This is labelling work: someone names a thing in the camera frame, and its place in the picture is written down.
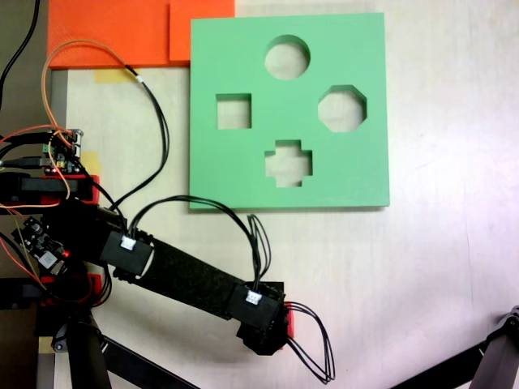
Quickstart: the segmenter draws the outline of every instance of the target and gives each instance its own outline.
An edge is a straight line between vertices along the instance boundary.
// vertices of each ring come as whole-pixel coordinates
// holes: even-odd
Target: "white connector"
[[[131,239],[130,237],[122,237],[121,247],[123,249],[133,251],[133,248],[135,247],[135,243],[137,243],[137,241],[135,239]]]
[[[259,293],[252,292],[251,290],[249,290],[247,292],[247,298],[245,299],[245,301],[250,302],[251,304],[254,304],[255,306],[257,306],[261,300],[261,297],[263,297],[263,296],[260,295]]]

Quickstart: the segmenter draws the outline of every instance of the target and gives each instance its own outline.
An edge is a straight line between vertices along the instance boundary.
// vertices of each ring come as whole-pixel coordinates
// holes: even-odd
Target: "black foam sleeve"
[[[235,285],[245,284],[243,280],[157,239],[152,243],[152,264],[133,284],[226,320],[231,318],[227,305]]]

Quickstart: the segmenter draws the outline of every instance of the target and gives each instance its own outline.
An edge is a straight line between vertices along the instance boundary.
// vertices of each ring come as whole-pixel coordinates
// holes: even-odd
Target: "octagonal hole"
[[[268,45],[265,67],[277,79],[296,79],[310,65],[310,50],[297,36],[283,35]]]
[[[333,132],[356,130],[367,118],[366,97],[352,85],[328,89],[318,105],[319,120]]]

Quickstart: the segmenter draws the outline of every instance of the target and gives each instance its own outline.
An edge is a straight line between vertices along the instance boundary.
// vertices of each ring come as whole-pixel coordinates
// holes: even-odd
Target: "square hole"
[[[243,130],[252,128],[250,93],[217,95],[218,130]]]

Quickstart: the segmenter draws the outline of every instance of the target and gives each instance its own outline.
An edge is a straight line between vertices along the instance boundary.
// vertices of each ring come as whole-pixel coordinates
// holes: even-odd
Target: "wire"
[[[43,71],[41,73],[41,96],[42,96],[42,100],[43,100],[43,105],[45,106],[45,111],[52,124],[57,126],[58,122],[56,121],[56,117],[54,116],[54,114],[52,113],[52,109],[50,108],[49,99],[47,97],[47,91],[46,91],[46,80],[47,80],[47,73],[49,70],[49,64],[52,61],[52,59],[54,58],[54,56],[56,56],[62,49],[66,48],[67,46],[72,46],[72,45],[91,45],[91,46],[94,46],[97,48],[101,48],[101,49],[107,51],[108,53],[112,54],[114,57],[116,57],[117,60],[126,69],[128,69],[135,76],[137,81],[139,81],[139,83],[143,86],[144,91],[146,91],[150,100],[152,101],[153,108],[155,109],[155,111],[157,113],[159,125],[161,128],[162,158],[161,158],[161,164],[159,165],[158,170],[155,173],[153,173],[150,177],[148,177],[146,180],[141,182],[136,188],[130,190],[128,193],[123,195],[119,200],[117,200],[115,203],[113,203],[112,206],[110,207],[110,211],[113,211],[116,207],[121,205],[121,203],[124,200],[128,199],[134,193],[136,193],[137,191],[139,191],[139,190],[143,189],[145,186],[147,186],[162,171],[162,169],[165,166],[166,161],[168,160],[168,155],[169,155],[169,127],[168,127],[167,121],[165,120],[164,113],[162,112],[162,109],[161,109],[157,99],[153,95],[152,91],[149,89],[148,85],[146,85],[146,83],[140,78],[139,74],[137,74],[135,69],[133,69],[133,67],[128,65],[122,59],[122,57],[119,54],[117,54],[113,49],[111,49],[108,45],[105,45],[104,43],[101,43],[99,41],[93,41],[93,40],[89,40],[89,39],[75,39],[72,41],[63,42],[58,47],[56,47],[56,49],[53,50],[53,52],[49,55],[49,57],[45,61],[45,65],[43,66]]]
[[[63,173],[62,173],[61,169],[56,165],[56,161],[54,160],[54,157],[52,155],[52,144],[51,143],[53,141],[53,137],[55,135],[57,135],[57,134],[59,134],[59,130],[54,132],[52,137],[49,140],[49,143],[48,143],[48,146],[49,146],[49,158],[50,158],[50,162],[52,163],[52,166],[56,169],[56,172],[58,172],[59,177],[61,177],[61,179],[65,183],[65,186],[66,186],[66,197],[65,197],[65,200],[68,200],[71,197],[71,186],[68,185],[68,182],[66,181],[65,176],[63,176]]]
[[[126,65],[126,68],[135,76],[139,77],[137,72],[129,65]],[[119,206],[124,200],[132,196],[137,191],[143,189],[147,184],[149,184],[151,181],[155,179],[156,176],[159,175],[159,173],[162,171],[162,169],[165,167],[165,164],[168,160],[169,156],[169,127],[168,123],[165,120],[164,113],[162,112],[162,108],[159,105],[157,99],[153,95],[152,91],[148,88],[146,83],[142,80],[140,80],[141,84],[143,85],[144,90],[148,94],[150,100],[153,103],[153,108],[155,109],[155,112],[157,114],[157,117],[159,119],[159,125],[161,128],[161,138],[162,138],[162,158],[161,158],[161,164],[159,165],[159,168],[155,173],[153,173],[150,177],[148,177],[146,180],[141,182],[138,186],[136,186],[134,189],[130,190],[128,193],[123,195],[119,200],[117,200],[114,204],[114,206]]]
[[[265,257],[265,268],[259,274],[259,280],[263,278],[265,274],[267,274],[268,269],[270,268],[270,264],[272,263],[272,247],[270,246],[270,241],[268,240],[267,232],[265,231],[265,227],[261,223],[260,219],[256,215],[247,216],[247,220],[249,221],[249,226],[251,228],[251,233],[255,237],[257,243],[261,244],[262,251]]]
[[[28,132],[28,131],[32,131],[32,130],[39,130],[41,128],[52,128],[55,130],[53,136],[51,136],[50,138],[50,141],[49,141],[49,147],[51,147],[51,143],[53,141],[53,138],[55,135],[60,135],[62,132],[65,132],[67,134],[71,134],[72,132],[69,131],[69,130],[65,130],[64,128],[61,128],[61,127],[58,127],[58,126],[52,126],[52,125],[49,125],[49,124],[45,124],[45,125],[41,125],[41,126],[32,126],[32,127],[27,127],[27,128],[23,128],[21,130],[17,130],[15,132],[13,132],[12,134],[0,139],[0,143],[5,143],[9,138],[11,138],[12,136],[15,136],[15,135],[18,135],[18,134],[22,134],[24,132]],[[60,178],[63,180],[63,182],[65,183],[65,187],[66,187],[66,199],[69,199],[71,197],[71,187],[68,185],[68,182],[66,181],[65,179],[65,176],[63,176],[61,170],[57,167],[56,165],[56,162],[54,160],[54,158],[52,157],[52,153],[49,153],[49,158],[50,158],[50,161],[52,162],[52,165],[53,167],[56,169],[56,171],[58,172]],[[57,207],[58,205],[60,204],[60,202],[57,202],[55,204],[48,204],[48,205],[12,205],[12,206],[5,206],[5,205],[0,205],[0,208],[3,208],[3,209],[16,209],[16,208],[51,208],[51,207]]]
[[[12,56],[12,58],[7,63],[6,68],[2,72],[2,76],[0,76],[0,111],[2,110],[3,85],[6,82],[7,74],[9,73],[9,71],[15,64],[16,60],[18,59],[20,54],[24,51],[25,47],[31,40],[32,34],[34,33],[34,29],[36,28],[36,22],[38,21],[39,10],[40,10],[40,0],[36,0],[34,2],[34,13],[32,15],[31,27],[29,28],[27,36],[25,37],[25,39],[22,42],[22,44],[20,45],[20,47],[16,50],[15,54]]]
[[[6,244],[4,242],[10,242],[10,241],[8,239],[6,239],[5,236],[3,236],[3,234],[1,234],[0,235],[0,244],[2,245],[3,249],[6,251],[7,256],[11,259],[11,261],[13,261],[15,263],[16,266],[18,266],[20,269],[22,269],[27,274],[29,274],[29,276],[31,278],[33,278],[39,284],[40,280],[35,275],[33,275],[29,270],[27,270],[27,268],[25,268],[20,262],[18,262],[16,260],[16,258],[13,256],[13,254],[11,254],[11,252],[9,252],[9,250],[7,249]]]
[[[95,186],[106,197],[106,199],[109,201],[110,204],[112,204],[112,207],[114,207],[115,211],[120,216],[120,227],[121,227],[122,231],[124,232],[124,234],[127,235],[128,230],[127,230],[126,222],[124,219],[124,215],[122,214],[119,207],[117,207],[114,204],[114,200],[112,199],[112,197],[108,194],[108,192],[105,190],[105,188],[103,188],[100,184],[98,184],[97,182],[94,181],[92,176],[88,173],[88,171],[85,169],[85,167],[83,166],[83,164],[81,163],[81,161],[79,160],[79,158],[77,156],[75,156],[70,150],[65,150],[64,153],[66,154],[67,158],[72,160],[72,163],[74,164],[74,166],[76,168],[79,169],[79,172],[82,173],[90,181],[90,183],[93,186]]]
[[[13,216],[13,220],[15,221],[15,224],[16,224],[16,230],[18,231],[18,234],[19,234],[19,239],[20,239],[20,242],[22,244],[22,247],[24,249],[24,255],[25,255],[25,260],[27,261],[27,264],[29,265],[29,267],[31,268],[31,271],[32,271],[32,274],[34,274],[34,276],[37,278],[37,283],[40,284],[40,286],[44,289],[44,290],[47,290],[47,288],[43,285],[43,283],[41,282],[40,280],[40,277],[38,277],[37,273],[36,273],[36,269],[34,268],[34,266],[32,265],[32,262],[31,260],[29,259],[29,255],[28,255],[28,252],[27,252],[27,247],[25,246],[25,239],[24,239],[24,236],[22,235],[22,230],[20,229],[19,227],[19,224],[18,224],[18,221],[16,220],[16,216],[15,216],[15,213],[17,213],[19,216],[22,216],[24,217],[22,214],[20,214],[18,211],[15,211],[15,210],[7,210],[12,216]]]
[[[305,306],[299,302],[295,301],[287,301],[285,303],[285,307],[288,310],[292,310],[294,312],[301,312],[304,314],[308,314],[311,316],[319,326],[321,330],[321,335],[323,336],[323,345],[324,345],[324,368],[319,366],[309,355],[308,353],[301,347],[301,345],[296,342],[296,340],[292,337],[288,337],[288,345],[294,350],[298,358],[301,362],[309,369],[309,371],[315,375],[324,385],[335,379],[335,359],[333,357],[332,344],[330,343],[330,338],[328,337],[328,333],[326,328],[323,325],[323,322],[319,318],[319,316],[308,306]]]
[[[195,197],[195,196],[190,196],[190,195],[177,195],[177,196],[168,197],[166,199],[157,200],[153,203],[150,203],[146,207],[144,207],[142,210],[140,210],[137,213],[137,215],[135,215],[135,217],[133,218],[133,220],[130,223],[130,226],[128,227],[130,236],[135,239],[138,224],[139,224],[140,220],[144,217],[144,215],[149,210],[154,208],[156,205],[159,205],[162,203],[173,202],[173,201],[182,201],[182,202],[186,202],[186,203],[198,203],[198,204],[204,204],[204,205],[208,205],[210,207],[214,207],[214,208],[224,212],[227,216],[229,216],[238,225],[238,227],[245,233],[249,243],[251,244],[252,265],[253,265],[254,273],[255,273],[255,283],[254,283],[254,286],[252,289],[256,292],[259,288],[259,282],[260,282],[260,278],[259,278],[260,277],[260,252],[258,249],[257,241],[256,241],[255,237],[253,236],[253,234],[251,232],[249,232],[246,225],[240,220],[238,215],[236,215],[236,213],[234,213],[234,211],[232,209],[230,209],[229,207],[227,207],[226,205],[224,205],[222,203],[218,203],[217,201],[214,201],[214,200],[203,199],[201,197]]]

